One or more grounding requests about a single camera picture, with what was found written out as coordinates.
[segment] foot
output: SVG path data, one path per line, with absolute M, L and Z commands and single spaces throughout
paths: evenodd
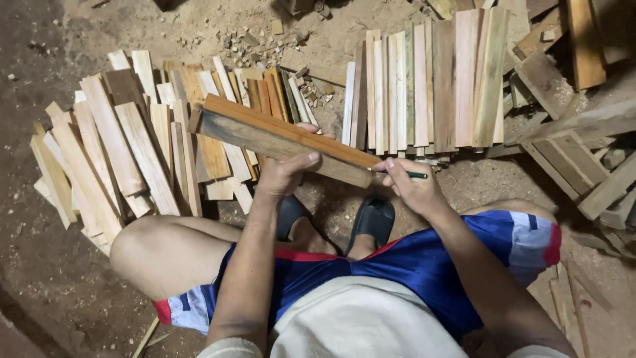
M 362 260 L 375 251 L 375 239 L 369 234 L 356 235 L 354 246 L 351 248 L 348 259 Z
M 294 250 L 336 255 L 336 248 L 316 231 L 307 217 L 300 217 L 289 232 Z

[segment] red stripe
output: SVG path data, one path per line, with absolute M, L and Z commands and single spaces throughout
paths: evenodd
M 300 252 L 290 250 L 288 248 L 277 248 L 274 252 L 274 257 L 277 259 L 292 260 L 298 262 L 316 262 L 316 261 L 330 261 L 339 259 L 341 257 L 331 254 L 318 254 L 313 252 Z
M 172 325 L 172 317 L 170 316 L 170 305 L 168 304 L 168 300 L 164 299 L 163 301 L 153 302 L 153 306 L 157 309 L 159 322 Z
M 546 251 L 543 253 L 543 261 L 546 266 L 558 264 L 561 259 L 561 228 L 559 225 L 552 224 L 552 234 L 550 235 L 550 243 L 546 247 Z
M 387 251 L 388 249 L 392 248 L 396 243 L 398 243 L 400 240 L 402 240 L 403 238 L 399 238 L 397 240 L 394 240 L 390 243 L 387 243 L 386 245 L 384 245 L 383 247 L 380 247 L 378 250 L 375 250 L 374 252 L 371 253 L 371 255 L 363 258 L 363 260 L 367 260 L 370 259 L 376 255 L 380 255 L 382 252 Z

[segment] dirt floor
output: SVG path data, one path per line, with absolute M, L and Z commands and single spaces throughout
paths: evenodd
M 332 20 L 321 20 L 316 13 L 291 18 L 275 0 L 189 0 L 167 13 L 151 0 L 111 0 L 91 8 L 96 2 L 6 1 L 0 15 L 0 168 L 5 172 L 0 176 L 0 310 L 51 357 L 129 357 L 155 312 L 146 297 L 110 270 L 108 260 L 80 234 L 81 226 L 66 231 L 53 207 L 32 187 L 40 176 L 29 148 L 32 123 L 50 125 L 44 109 L 51 101 L 68 108 L 80 78 L 109 69 L 106 54 L 120 48 L 148 49 L 155 65 L 172 59 L 210 68 L 212 56 L 225 53 L 216 31 L 224 34 L 249 26 L 254 34 L 265 31 L 267 38 L 270 21 L 281 18 L 286 34 L 276 41 L 289 41 L 296 29 L 311 32 L 307 46 L 283 50 L 283 62 L 343 73 L 365 30 L 397 32 L 404 21 L 419 24 L 424 19 L 406 0 L 345 1 L 334 5 Z M 203 38 L 201 44 L 191 43 L 195 36 Z M 188 45 L 177 43 L 177 37 L 188 40 Z M 45 44 L 50 54 L 28 48 L 31 41 Z M 15 81 L 8 79 L 10 74 Z M 336 89 L 334 101 L 315 112 L 326 132 L 340 134 L 343 92 Z M 438 178 L 458 211 L 515 197 L 553 211 L 563 223 L 562 253 L 571 254 L 616 307 L 606 313 L 584 295 L 591 302 L 591 307 L 583 306 L 583 314 L 592 356 L 636 356 L 636 272 L 628 263 L 569 238 L 569 223 L 579 219 L 578 211 L 539 166 L 524 155 L 508 161 L 468 158 L 453 163 Z M 341 246 L 364 194 L 312 175 L 298 192 L 317 224 Z M 211 217 L 244 224 L 237 203 L 221 203 L 218 209 Z M 422 227 L 408 210 L 400 206 L 398 213 L 394 237 Z M 548 280 L 554 276 L 548 270 L 530 286 L 552 317 Z M 569 289 L 561 288 L 570 337 L 582 356 Z M 197 332 L 167 326 L 161 326 L 155 337 L 165 333 L 170 336 L 151 347 L 146 357 L 194 357 L 204 343 Z

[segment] forearm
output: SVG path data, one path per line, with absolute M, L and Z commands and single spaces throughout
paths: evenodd
M 257 191 L 223 275 L 207 344 L 241 337 L 266 348 L 280 200 Z
M 479 240 L 450 206 L 435 211 L 429 222 L 439 234 L 450 254 L 462 286 L 482 319 L 485 327 L 497 336 L 506 336 L 510 343 L 506 354 L 521 346 L 547 344 L 546 340 L 561 336 L 541 305 L 516 282 L 514 276 Z M 555 349 L 571 354 L 567 342 Z

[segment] black slipper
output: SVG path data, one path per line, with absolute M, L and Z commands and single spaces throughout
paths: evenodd
M 299 218 L 309 217 L 309 215 L 311 215 L 309 210 L 294 194 L 286 196 L 280 205 L 276 236 L 283 241 L 289 241 L 289 232 L 294 223 Z
M 356 236 L 359 234 L 371 235 L 375 239 L 376 248 L 386 245 L 395 219 L 396 211 L 386 197 L 373 194 L 364 199 L 356 214 L 345 257 L 349 256 L 349 252 L 356 242 Z

